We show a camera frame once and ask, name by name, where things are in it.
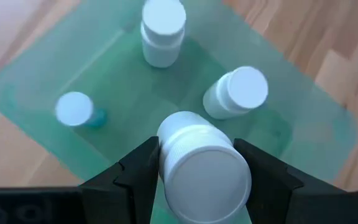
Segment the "wood grain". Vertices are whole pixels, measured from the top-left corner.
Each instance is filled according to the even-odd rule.
[[[11,0],[14,10],[23,13],[8,14],[0,3],[0,14],[5,13],[0,17],[0,32],[4,34],[0,40],[0,68],[53,27],[78,1]],[[358,0],[224,2],[338,103],[351,110],[358,124]],[[0,115],[0,185],[80,182]],[[335,184],[358,190],[358,143]]]

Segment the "white cap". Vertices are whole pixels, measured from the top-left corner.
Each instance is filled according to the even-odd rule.
[[[187,134],[164,164],[165,196],[184,223],[227,223],[244,207],[251,176],[244,158],[210,133]]]
[[[142,13],[145,33],[155,44],[172,44],[183,35],[186,11],[177,0],[148,0]]]
[[[254,109],[267,98],[269,88],[264,74],[253,67],[239,67],[227,76],[222,100],[229,109]]]
[[[57,119],[64,125],[79,126],[91,118],[93,102],[83,93],[69,92],[59,98],[55,113]]]

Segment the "wooden floor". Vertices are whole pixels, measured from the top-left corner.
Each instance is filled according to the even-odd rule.
[[[0,0],[0,68],[79,0]],[[358,0],[225,0],[358,123]],[[0,186],[66,185],[72,176],[0,115]],[[358,145],[336,185],[358,190]]]

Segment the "small white bottle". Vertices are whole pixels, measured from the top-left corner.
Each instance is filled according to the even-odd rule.
[[[105,124],[105,110],[95,109],[90,97],[77,91],[62,95],[55,105],[55,115],[65,126],[98,128]]]
[[[262,72],[253,67],[239,67],[223,75],[206,91],[204,109],[215,119],[241,116],[262,105],[268,93]]]
[[[200,115],[181,111],[161,123],[160,176],[181,223],[232,223],[252,185],[246,160]]]
[[[142,11],[143,55],[153,67],[167,68],[179,56],[186,12],[177,0],[148,0]]]

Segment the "green mat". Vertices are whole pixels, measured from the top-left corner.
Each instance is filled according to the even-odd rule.
[[[168,69],[150,67],[139,32],[143,3],[82,2],[0,72],[0,112],[85,180],[181,110],[199,113],[231,139],[243,138],[315,177],[335,178],[357,140],[350,112],[218,0],[182,0],[188,20],[180,57]],[[212,119],[203,93],[243,65],[265,74],[266,104],[240,118]],[[100,129],[61,125],[53,108],[68,91],[92,97],[108,112],[108,123]],[[156,197],[155,222],[174,222],[160,185]]]

